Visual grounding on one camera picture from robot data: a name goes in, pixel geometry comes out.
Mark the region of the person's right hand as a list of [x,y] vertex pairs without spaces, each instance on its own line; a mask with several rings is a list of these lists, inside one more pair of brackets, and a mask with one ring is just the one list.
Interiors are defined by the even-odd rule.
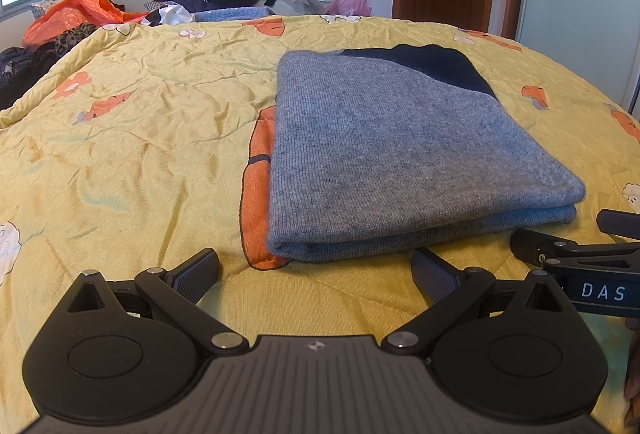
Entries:
[[627,367],[625,397],[629,408],[626,413],[627,426],[638,426],[640,422],[640,321],[638,318],[627,318],[626,327],[634,332],[634,348]]

